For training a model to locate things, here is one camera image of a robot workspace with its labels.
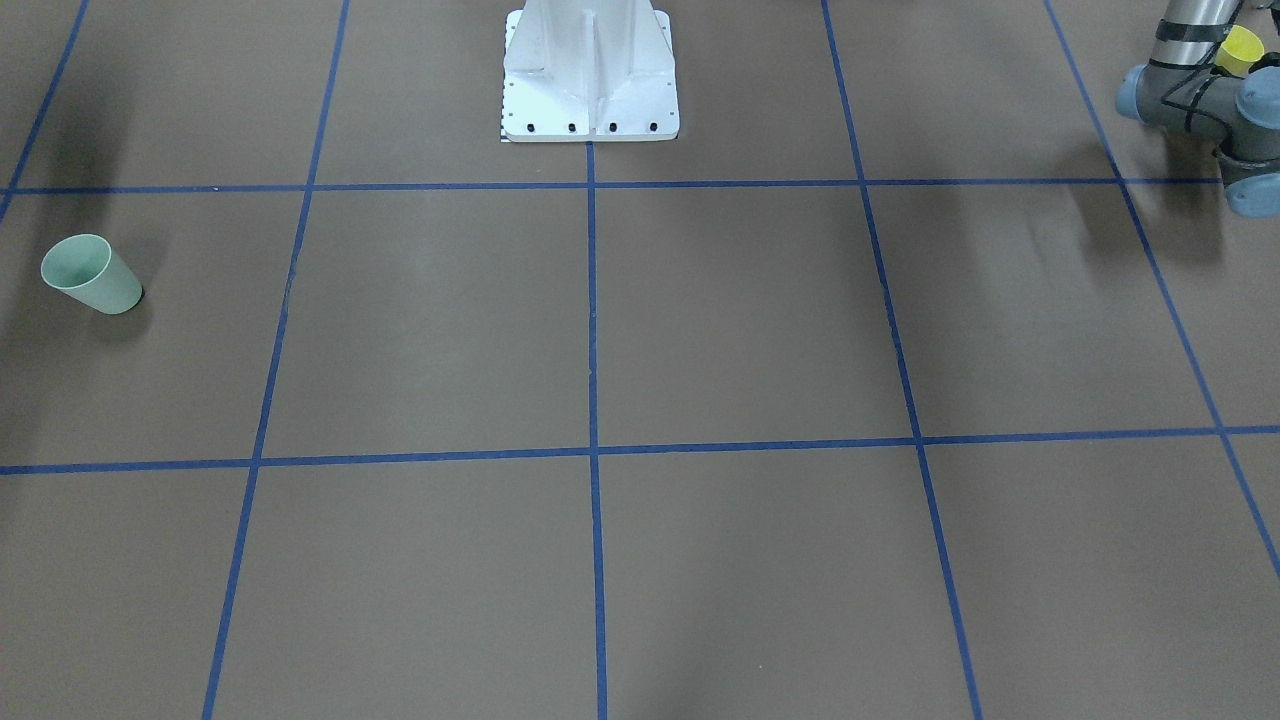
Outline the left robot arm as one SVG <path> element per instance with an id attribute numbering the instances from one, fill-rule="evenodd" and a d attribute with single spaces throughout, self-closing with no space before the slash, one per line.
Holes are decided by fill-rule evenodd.
<path id="1" fill-rule="evenodd" d="M 1279 213 L 1279 70 L 1251 63 L 1243 76 L 1216 59 L 1243 1 L 1170 1 L 1147 63 L 1115 96 L 1117 114 L 1210 142 L 1228 206 L 1239 217 Z"/>

